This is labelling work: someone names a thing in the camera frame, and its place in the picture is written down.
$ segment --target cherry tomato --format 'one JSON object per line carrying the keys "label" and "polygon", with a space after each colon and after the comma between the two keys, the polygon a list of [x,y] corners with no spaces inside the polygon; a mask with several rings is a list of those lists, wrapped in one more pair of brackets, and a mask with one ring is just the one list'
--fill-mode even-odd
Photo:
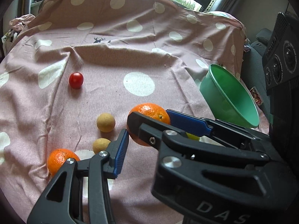
{"label": "cherry tomato", "polygon": [[74,89],[81,88],[83,81],[84,81],[83,75],[79,72],[72,73],[70,75],[70,78],[68,79],[70,86]]}

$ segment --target polka dot fabric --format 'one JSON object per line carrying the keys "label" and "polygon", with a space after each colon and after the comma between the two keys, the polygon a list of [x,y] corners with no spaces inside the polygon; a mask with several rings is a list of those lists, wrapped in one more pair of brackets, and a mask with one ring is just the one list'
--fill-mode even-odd
{"label": "polka dot fabric", "polygon": [[[26,221],[48,184],[54,149],[93,156],[93,141],[115,140],[137,104],[213,119],[198,87],[213,63],[240,78],[244,31],[169,0],[44,0],[0,64],[0,187],[17,214]],[[68,85],[75,71],[80,90]],[[103,112],[115,117],[111,133],[96,127]],[[150,193],[156,157],[130,140],[122,173],[108,181],[116,223],[182,220]]]}

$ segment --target mandarin orange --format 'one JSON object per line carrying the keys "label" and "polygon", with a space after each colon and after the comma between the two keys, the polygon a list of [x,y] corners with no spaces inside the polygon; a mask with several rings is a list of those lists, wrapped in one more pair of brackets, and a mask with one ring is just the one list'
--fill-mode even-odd
{"label": "mandarin orange", "polygon": [[52,151],[47,161],[50,174],[54,176],[68,158],[74,158],[80,161],[80,158],[68,149],[60,148]]}
{"label": "mandarin orange", "polygon": [[[139,112],[139,113],[144,114],[148,117],[151,117],[155,120],[159,120],[163,123],[170,124],[170,118],[169,118],[169,115],[167,114],[167,112],[161,106],[153,104],[153,103],[144,103],[144,104],[137,105],[131,109],[129,114],[132,112]],[[138,143],[139,145],[142,145],[142,146],[147,146],[147,147],[150,146],[147,143],[145,143],[144,141],[140,140],[138,138],[138,136],[131,133],[128,126],[127,126],[127,129],[128,129],[129,135],[131,136],[133,141],[135,141],[136,143]]]}

